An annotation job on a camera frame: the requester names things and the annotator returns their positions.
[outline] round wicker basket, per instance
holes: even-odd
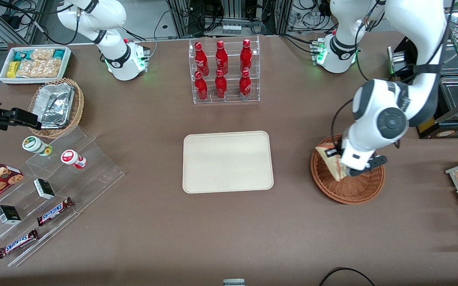
[[[75,87],[74,102],[72,103],[72,110],[70,112],[70,122],[64,129],[36,130],[30,128],[31,132],[36,136],[56,139],[63,134],[72,132],[79,125],[80,119],[82,117],[82,109],[84,108],[84,95],[82,94],[82,90],[80,90],[77,83],[68,78],[62,78],[55,81],[51,81],[50,83],[46,83],[45,85],[59,85],[60,83],[68,83],[69,85]],[[31,104],[28,108],[29,112],[33,110],[35,100],[37,99],[37,95],[38,90],[35,92],[35,96],[33,96],[33,99],[31,100]]]
[[[340,134],[335,136],[336,142],[340,140],[340,136]],[[319,144],[329,142],[331,142],[331,136],[324,138]],[[314,181],[327,196],[347,205],[366,203],[375,198],[385,182],[383,165],[370,172],[365,172],[356,177],[345,177],[337,182],[316,150],[311,156],[311,172]]]

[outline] candy bar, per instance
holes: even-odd
[[[67,197],[67,199],[62,201],[59,205],[55,206],[52,210],[49,210],[43,216],[37,218],[38,226],[43,226],[48,220],[53,219],[71,205],[73,205],[73,202],[70,197]]]
[[[9,255],[10,252],[14,251],[17,248],[24,246],[24,244],[27,244],[28,242],[34,239],[37,239],[37,240],[39,239],[38,232],[35,229],[31,230],[30,233],[21,237],[20,239],[17,239],[12,244],[9,244],[7,247],[0,248],[0,259],[4,258],[5,256]]]

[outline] small black box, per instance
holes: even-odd
[[[0,206],[0,220],[5,224],[18,224],[21,219],[13,206]]]
[[[45,181],[44,179],[36,179],[33,183],[35,183],[35,188],[40,197],[43,197],[44,199],[54,199],[56,194],[52,190],[48,181]]]

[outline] brown table surface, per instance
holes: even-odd
[[[401,39],[365,36],[369,78],[386,77],[386,48]],[[239,277],[249,286],[317,285],[336,266],[377,285],[458,284],[458,197],[444,174],[458,165],[458,139],[420,140],[411,128],[399,150],[380,150],[389,163],[379,196],[337,203],[314,183],[309,158],[364,80],[356,65],[343,74],[313,67],[277,36],[260,37],[260,47],[258,105],[195,106],[187,40],[160,42],[150,71],[129,82],[107,72],[94,45],[71,46],[69,78],[85,96],[81,126],[126,176],[21,266],[0,261],[0,285],[214,286]],[[1,84],[0,101],[27,109],[36,88]],[[348,107],[336,132],[352,122]],[[185,136],[250,130],[270,136],[271,190],[183,191]],[[0,131],[0,163],[22,165],[29,134]],[[325,283],[341,284],[367,282],[338,272]]]

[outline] red bottle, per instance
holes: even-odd
[[[240,69],[249,70],[252,67],[252,50],[250,50],[250,40],[243,40],[243,49],[241,49],[240,54]]]
[[[217,70],[217,78],[215,78],[215,87],[217,87],[217,96],[224,99],[227,96],[227,80],[224,77],[224,72],[221,69]]]
[[[217,69],[221,69],[223,74],[226,75],[229,72],[229,62],[223,40],[217,41],[217,54],[215,55],[215,58],[217,60]]]
[[[196,77],[196,81],[194,85],[196,86],[196,92],[198,94],[198,98],[200,101],[207,101],[208,100],[208,86],[206,85],[206,81],[202,78],[202,74],[200,71],[196,71],[194,73]]]
[[[241,72],[242,77],[240,78],[240,99],[247,100],[250,98],[250,85],[252,81],[248,77],[249,71],[246,69]]]
[[[208,57],[202,50],[202,45],[200,42],[196,42],[194,46],[196,47],[196,66],[198,67],[198,70],[202,72],[203,76],[208,76],[210,74],[210,69],[208,67]]]

